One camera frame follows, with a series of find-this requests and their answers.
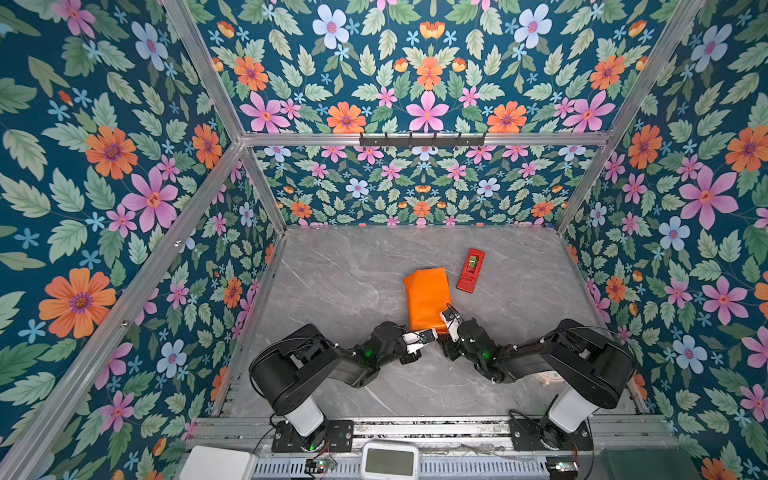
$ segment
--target orange flower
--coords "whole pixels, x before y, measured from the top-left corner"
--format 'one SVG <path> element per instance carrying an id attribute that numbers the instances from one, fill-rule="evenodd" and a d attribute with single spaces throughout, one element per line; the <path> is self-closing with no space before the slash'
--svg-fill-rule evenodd
<path id="1" fill-rule="evenodd" d="M 197 125 L 194 128 L 195 137 L 192 137 L 192 146 L 197 149 L 197 159 L 210 170 L 219 163 L 221 157 L 221 145 L 219 135 L 210 129 L 210 126 Z"/>
<path id="2" fill-rule="evenodd" d="M 237 80 L 241 84 L 253 91 L 266 89 L 266 84 L 270 83 L 270 78 L 264 73 L 264 66 L 261 65 L 261 62 L 254 63 L 252 57 L 245 57 L 245 59 L 238 58 L 235 63 L 235 74 L 239 75 Z"/>
<path id="3" fill-rule="evenodd" d="M 424 90 L 432 90 L 435 85 L 440 84 L 440 75 L 442 67 L 438 65 L 437 58 L 427 57 L 422 61 L 421 66 L 416 69 L 419 78 L 416 81 L 424 87 Z"/>
<path id="4" fill-rule="evenodd" d="M 136 156 L 134 141 L 125 138 L 125 132 L 115 127 L 99 127 L 98 137 L 88 135 L 85 143 L 90 148 L 85 151 L 85 157 L 92 164 L 96 164 L 96 171 L 103 177 L 110 175 L 115 180 L 120 180 L 124 174 L 133 171 L 131 165 L 139 161 Z"/>
<path id="5" fill-rule="evenodd" d="M 613 275 L 610 279 L 608 279 L 605 287 L 605 293 L 608 294 L 608 298 L 616 303 L 619 303 L 626 297 L 626 292 L 627 286 L 624 285 L 624 281 L 621 278 Z"/>
<path id="6" fill-rule="evenodd" d="M 494 109 L 493 115 L 488 117 L 488 131 L 492 134 L 516 134 L 528 121 L 528 117 L 523 117 L 526 113 L 528 110 L 523 105 L 518 106 L 516 101 L 508 102 L 506 108 L 499 105 Z"/>
<path id="7" fill-rule="evenodd" d="M 705 458 L 701 467 L 701 476 L 706 480 L 736 480 L 734 473 L 717 458 Z"/>
<path id="8" fill-rule="evenodd" d="M 339 107 L 331 107 L 328 110 L 328 126 L 333 128 L 334 134 L 361 134 L 366 118 L 360 116 L 357 105 L 349 106 L 345 101 L 339 102 Z"/>
<path id="9" fill-rule="evenodd" d="M 54 297 L 40 302 L 40 320 L 54 320 L 48 331 L 64 338 L 74 327 L 76 339 L 89 336 L 94 332 L 94 323 L 101 321 L 109 312 L 106 306 L 115 301 L 114 288 L 107 288 L 109 279 L 96 272 L 91 278 L 87 268 L 73 268 L 69 271 L 69 281 L 57 276 L 47 286 L 45 292 Z"/>
<path id="10" fill-rule="evenodd" d="M 266 248 L 266 255 L 264 256 L 264 263 L 267 265 L 270 264 L 270 261 L 272 261 L 272 255 L 275 253 L 275 244 L 272 243 Z"/>
<path id="11" fill-rule="evenodd" d="M 725 156 L 725 163 L 733 164 L 733 169 L 742 172 L 754 172 L 760 168 L 761 161 L 768 161 L 768 125 L 758 125 L 739 132 L 739 137 L 728 144 L 730 153 Z"/>
<path id="12" fill-rule="evenodd" d="M 648 164 L 656 161 L 659 154 L 657 149 L 661 148 L 661 137 L 659 137 L 659 127 L 646 125 L 642 130 L 632 137 L 632 145 L 629 147 L 629 163 L 636 168 L 643 170 Z"/>
<path id="13" fill-rule="evenodd" d="M 462 72 L 467 69 L 467 62 L 464 58 L 456 57 L 453 59 L 453 63 L 451 63 L 451 68 L 456 73 Z"/>
<path id="14" fill-rule="evenodd" d="M 574 263 L 578 263 L 578 250 L 576 250 L 576 247 L 569 243 L 568 252 L 571 254 L 571 259 L 573 259 Z"/>
<path id="15" fill-rule="evenodd" d="M 221 389 L 221 383 L 224 381 L 224 377 L 227 376 L 227 367 L 221 367 L 221 370 L 216 374 L 214 379 L 214 389 L 210 391 L 210 401 L 215 402 L 219 396 L 219 390 Z"/>
<path id="16" fill-rule="evenodd" d="M 763 280 L 768 282 L 768 272 L 763 274 Z M 758 300 L 765 300 L 760 304 L 760 311 L 763 312 L 766 318 L 768 318 L 768 285 L 765 283 L 758 283 L 755 285 L 755 297 Z"/>
<path id="17" fill-rule="evenodd" d="M 240 294 L 243 292 L 243 282 L 236 276 L 230 278 L 227 282 L 227 286 L 224 287 L 224 305 L 228 308 L 234 308 L 237 306 L 237 302 L 240 301 Z"/>
<path id="18" fill-rule="evenodd" d="M 74 107 L 74 103 L 72 103 L 72 97 L 70 97 L 67 94 L 67 92 L 65 92 L 63 90 L 59 90 L 58 91 L 58 97 L 61 99 L 61 101 L 63 101 L 64 103 L 66 103 L 70 107 Z"/>
<path id="19" fill-rule="evenodd" d="M 298 218 L 309 218 L 312 216 L 312 209 L 303 202 L 293 202 L 293 205 L 290 206 L 290 211 Z"/>
<path id="20" fill-rule="evenodd" d="M 634 383 L 637 385 L 637 391 L 640 392 L 640 396 L 643 397 L 643 400 L 648 400 L 648 391 L 644 389 L 645 386 L 645 379 L 640 373 L 635 373 L 634 376 Z"/>
<path id="21" fill-rule="evenodd" d="M 535 204 L 532 210 L 534 217 L 546 217 L 552 213 L 554 204 L 550 201 L 543 201 L 540 204 Z"/>
<path id="22" fill-rule="evenodd" d="M 445 24 L 443 22 L 424 22 L 419 25 L 419 31 L 424 38 L 440 38 L 445 33 Z"/>
<path id="23" fill-rule="evenodd" d="M 415 207 L 413 207 L 413 213 L 418 215 L 421 218 L 426 217 L 429 215 L 429 209 L 430 206 L 426 202 L 418 202 Z"/>
<path id="24" fill-rule="evenodd" d="M 598 66 L 594 68 L 594 73 L 590 75 L 589 79 L 592 80 L 592 88 L 597 90 L 606 90 L 608 87 L 619 81 L 619 75 L 624 73 L 624 56 L 611 55 L 605 61 L 598 63 Z"/>
<path id="25" fill-rule="evenodd" d="M 163 437 L 162 439 L 157 440 L 157 443 L 154 444 L 154 448 L 152 448 L 152 455 L 156 457 L 163 455 L 166 445 L 168 445 L 168 437 Z"/>
<path id="26" fill-rule="evenodd" d="M 408 61 L 404 58 L 400 58 L 398 61 L 395 62 L 395 70 L 399 71 L 400 73 L 403 73 L 404 71 L 408 70 Z"/>
<path id="27" fill-rule="evenodd" d="M 643 30 L 645 30 L 645 25 L 648 25 L 648 22 L 645 20 L 638 20 L 633 23 L 632 26 L 629 27 L 629 36 L 632 38 L 637 37 Z"/>
<path id="28" fill-rule="evenodd" d="M 227 38 L 232 38 L 235 36 L 235 27 L 232 26 L 230 23 L 226 22 L 219 22 L 216 25 L 219 27 L 219 31 Z"/>

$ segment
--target folded orange fabric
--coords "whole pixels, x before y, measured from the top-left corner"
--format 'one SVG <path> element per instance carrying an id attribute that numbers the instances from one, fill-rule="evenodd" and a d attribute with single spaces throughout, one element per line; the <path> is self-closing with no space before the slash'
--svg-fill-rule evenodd
<path id="1" fill-rule="evenodd" d="M 451 303 L 451 290 L 444 268 L 417 270 L 402 281 L 406 285 L 408 313 L 411 316 L 411 330 L 436 329 L 447 333 L 440 313 Z"/>

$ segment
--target floral wall panel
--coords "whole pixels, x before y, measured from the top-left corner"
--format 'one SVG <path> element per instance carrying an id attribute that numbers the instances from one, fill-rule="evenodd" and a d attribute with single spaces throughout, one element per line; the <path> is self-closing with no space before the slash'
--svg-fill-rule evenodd
<path id="1" fill-rule="evenodd" d="M 191 9 L 252 131 L 509 133 L 607 130 L 675 5 L 226 0 Z"/>
<path id="2" fill-rule="evenodd" d="M 4 455 L 227 139 L 155 2 L 5 2 L 0 52 Z"/>
<path id="3" fill-rule="evenodd" d="M 566 233 L 704 478 L 768 470 L 765 2 L 709 2 Z"/>
<path id="4" fill-rule="evenodd" d="M 195 419 L 224 395 L 232 349 L 274 249 L 246 182 L 238 169 L 222 186 L 41 475 L 174 478 Z"/>
<path id="5" fill-rule="evenodd" d="M 581 145 L 263 147 L 288 224 L 552 225 L 594 156 Z"/>

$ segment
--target flower center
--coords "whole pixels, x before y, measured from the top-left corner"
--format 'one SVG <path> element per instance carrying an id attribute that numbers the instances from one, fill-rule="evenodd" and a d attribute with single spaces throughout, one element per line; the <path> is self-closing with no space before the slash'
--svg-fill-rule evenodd
<path id="1" fill-rule="evenodd" d="M 756 151 L 757 151 L 757 144 L 755 142 L 751 141 L 750 143 L 744 145 L 745 157 L 752 157 Z"/>
<path id="2" fill-rule="evenodd" d="M 150 196 L 147 197 L 147 206 L 149 208 L 158 208 L 162 203 L 163 199 L 160 198 L 160 194 L 158 192 L 152 192 Z"/>
<path id="3" fill-rule="evenodd" d="M 69 301 L 69 307 L 75 313 L 83 313 L 91 305 L 91 296 L 87 293 L 78 293 Z"/>
<path id="4" fill-rule="evenodd" d="M 104 157 L 110 162 L 114 162 L 123 155 L 123 149 L 118 144 L 109 144 L 104 149 Z"/>

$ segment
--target orange cloth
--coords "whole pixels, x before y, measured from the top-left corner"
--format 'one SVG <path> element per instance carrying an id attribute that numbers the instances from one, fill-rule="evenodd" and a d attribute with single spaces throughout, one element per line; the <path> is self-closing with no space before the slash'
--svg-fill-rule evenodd
<path id="1" fill-rule="evenodd" d="M 402 281 L 406 285 L 408 313 L 411 316 L 411 330 L 436 329 L 447 333 L 440 313 L 451 303 L 451 290 L 444 268 L 417 270 Z"/>

